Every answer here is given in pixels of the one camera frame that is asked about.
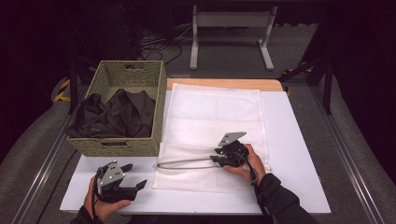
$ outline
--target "human hand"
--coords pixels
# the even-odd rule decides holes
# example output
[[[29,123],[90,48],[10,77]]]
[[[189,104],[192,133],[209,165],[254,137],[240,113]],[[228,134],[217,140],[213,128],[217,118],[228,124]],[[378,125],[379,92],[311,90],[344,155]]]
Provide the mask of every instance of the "human hand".
[[[253,167],[253,169],[257,171],[257,174],[259,175],[259,180],[257,181],[257,185],[259,186],[260,182],[262,181],[262,178],[265,176],[264,165],[262,164],[262,160],[260,159],[260,157],[256,154],[256,152],[254,152],[251,144],[244,144],[244,145],[248,150],[248,157],[247,157],[248,162],[250,163],[251,167]],[[250,171],[248,169],[245,169],[244,166],[248,167],[248,165],[244,163],[242,166],[239,167],[232,167],[225,165],[223,166],[223,169],[230,174],[240,175],[247,182],[251,182],[252,179],[251,179]]]
[[[94,177],[91,178],[90,187],[88,189],[87,196],[85,196],[85,200],[84,200],[84,207],[90,213],[92,220],[93,220],[92,190],[93,190],[94,179],[95,179]],[[104,203],[104,202],[101,202],[100,200],[98,200],[98,198],[96,197],[96,194],[94,195],[94,199],[95,199],[95,201],[97,201],[95,204],[95,213],[102,222],[106,222],[111,214],[113,214],[113,213],[117,212],[118,210],[120,210],[121,208],[124,208],[124,207],[128,206],[129,204],[131,204],[131,201],[129,201],[129,200],[121,200],[117,203]]]

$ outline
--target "person's left hand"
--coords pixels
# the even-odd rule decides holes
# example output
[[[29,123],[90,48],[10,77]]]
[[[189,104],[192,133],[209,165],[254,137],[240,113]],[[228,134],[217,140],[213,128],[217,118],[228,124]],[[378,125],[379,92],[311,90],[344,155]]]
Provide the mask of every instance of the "person's left hand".
[[[92,220],[93,220],[93,215],[92,215],[93,181],[94,181],[94,177],[91,178],[90,187],[88,189],[87,196],[85,196],[85,200],[84,200],[84,207],[90,213]],[[97,203],[95,204],[95,213],[102,222],[106,222],[111,214],[113,214],[113,213],[117,212],[118,210],[120,210],[121,208],[124,208],[124,207],[128,206],[129,204],[131,204],[131,201],[129,201],[129,200],[121,200],[117,203],[104,203],[104,202],[101,202],[100,200],[97,200],[96,195],[95,195],[94,199],[95,199],[95,201],[97,201]]]

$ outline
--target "black fabric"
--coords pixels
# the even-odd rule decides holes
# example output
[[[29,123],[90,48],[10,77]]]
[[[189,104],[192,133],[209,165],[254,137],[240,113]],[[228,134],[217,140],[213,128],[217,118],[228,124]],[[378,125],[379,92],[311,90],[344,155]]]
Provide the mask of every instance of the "black fabric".
[[[93,222],[88,210],[84,206],[81,206],[79,208],[77,216],[73,218],[69,224],[95,224],[95,223]]]
[[[81,102],[66,134],[73,138],[151,137],[154,111],[155,101],[145,91],[120,89],[105,104],[94,93]]]
[[[299,198],[280,185],[280,180],[273,174],[262,178],[258,188],[255,188],[257,203],[264,214],[276,217],[279,224],[318,223],[301,206]]]

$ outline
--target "white metal stand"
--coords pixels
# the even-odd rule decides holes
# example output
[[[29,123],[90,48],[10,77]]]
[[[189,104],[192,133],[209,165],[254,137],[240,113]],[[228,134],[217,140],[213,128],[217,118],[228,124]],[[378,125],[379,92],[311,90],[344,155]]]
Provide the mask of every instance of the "white metal stand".
[[[265,27],[264,39],[259,39],[265,66],[269,71],[274,70],[274,65],[268,53],[267,43],[274,24],[277,7],[265,12],[198,12],[197,6],[193,7],[192,14],[192,49],[190,69],[198,68],[198,27]]]

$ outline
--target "dark background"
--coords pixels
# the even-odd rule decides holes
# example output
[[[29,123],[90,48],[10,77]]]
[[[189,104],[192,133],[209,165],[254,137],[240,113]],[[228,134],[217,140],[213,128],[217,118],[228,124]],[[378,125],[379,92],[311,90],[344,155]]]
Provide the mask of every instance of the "dark background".
[[[191,7],[185,6],[123,5],[122,14],[115,5],[60,7],[37,0],[8,0],[5,5],[0,9],[0,161],[26,128],[51,107],[51,92],[68,75],[71,56],[77,54],[94,63],[134,60],[144,26],[172,38],[173,27],[191,22]],[[325,8],[279,7],[276,23],[318,23]],[[323,20],[329,23],[318,29],[304,59],[331,50],[334,73],[348,108],[396,182],[394,8],[390,1],[357,1],[328,9]],[[90,73],[82,76],[89,81]]]

